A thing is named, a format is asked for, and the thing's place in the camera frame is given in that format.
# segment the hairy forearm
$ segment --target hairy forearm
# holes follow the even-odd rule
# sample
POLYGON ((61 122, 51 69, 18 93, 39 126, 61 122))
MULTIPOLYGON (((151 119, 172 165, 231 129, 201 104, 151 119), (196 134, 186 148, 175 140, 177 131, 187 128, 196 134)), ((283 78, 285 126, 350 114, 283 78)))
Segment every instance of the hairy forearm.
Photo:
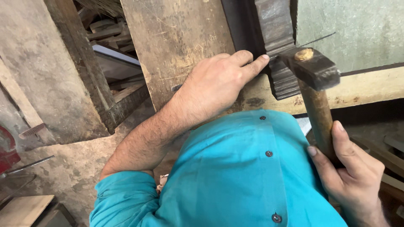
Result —
POLYGON ((100 178, 125 170, 153 170, 167 153, 165 145, 194 124, 181 112, 176 101, 170 101, 122 140, 105 164, 100 178))
POLYGON ((361 213, 360 211, 346 212, 347 222, 353 227, 390 227, 383 214, 383 209, 380 199, 377 207, 372 212, 361 213))

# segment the shirt button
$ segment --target shirt button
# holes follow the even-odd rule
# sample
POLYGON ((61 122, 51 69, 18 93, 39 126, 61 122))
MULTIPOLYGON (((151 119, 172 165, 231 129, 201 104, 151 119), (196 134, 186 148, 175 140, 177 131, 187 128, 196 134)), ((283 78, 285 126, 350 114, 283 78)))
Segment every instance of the shirt button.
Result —
POLYGON ((276 212, 275 212, 275 214, 272 215, 272 220, 275 223, 281 223, 282 222, 282 217, 280 215, 276 214, 276 212))
POLYGON ((271 152, 271 151, 267 151, 267 152, 265 152, 265 155, 268 156, 268 157, 271 157, 271 156, 272 156, 272 152, 271 152))

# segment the metal rod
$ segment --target metal rod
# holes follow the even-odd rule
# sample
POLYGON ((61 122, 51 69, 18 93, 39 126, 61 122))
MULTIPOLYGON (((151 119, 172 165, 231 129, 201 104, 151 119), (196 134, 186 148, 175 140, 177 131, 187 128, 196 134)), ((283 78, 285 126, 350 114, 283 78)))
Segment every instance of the metal rod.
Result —
POLYGON ((23 170, 23 169, 25 169, 25 168, 28 168, 28 167, 31 167, 31 166, 35 166, 36 164, 39 164, 39 163, 41 163, 41 162, 45 162, 46 160, 49 160, 49 159, 54 158, 54 157, 55 157, 55 156, 52 155, 52 156, 50 156, 50 157, 47 157, 47 158, 41 159, 41 160, 39 160, 39 161, 33 162, 33 163, 31 163, 31 164, 28 164, 28 165, 26 165, 26 166, 17 168, 17 169, 15 169, 15 170, 8 171, 8 172, 6 172, 6 174, 7 174, 7 175, 10 175, 10 174, 19 172, 19 171, 21 171, 21 170, 23 170))

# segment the right hand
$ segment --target right hand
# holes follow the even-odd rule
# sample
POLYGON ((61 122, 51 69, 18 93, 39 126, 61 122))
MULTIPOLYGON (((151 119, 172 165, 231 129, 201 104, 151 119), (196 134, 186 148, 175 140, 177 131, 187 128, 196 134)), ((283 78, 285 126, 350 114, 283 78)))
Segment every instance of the right hand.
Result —
POLYGON ((332 126, 335 153, 346 168, 335 169, 316 147, 307 148, 327 193, 358 226, 388 226, 378 196, 384 165, 349 140, 339 121, 332 126))
POLYGON ((168 106, 191 126, 218 115, 236 101, 244 85, 268 64, 269 57, 261 55, 252 60, 253 54, 246 50, 201 60, 168 106))

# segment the rolled-up sleeve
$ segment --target rolled-up sleeve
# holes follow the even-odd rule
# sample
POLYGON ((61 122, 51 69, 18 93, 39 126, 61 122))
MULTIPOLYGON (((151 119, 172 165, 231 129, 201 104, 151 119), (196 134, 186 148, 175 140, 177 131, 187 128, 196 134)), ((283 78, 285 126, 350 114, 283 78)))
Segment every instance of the rolled-up sleeve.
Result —
POLYGON ((158 209, 154 179, 144 172, 123 171, 101 180, 90 214, 91 227, 137 226, 149 212, 158 209))

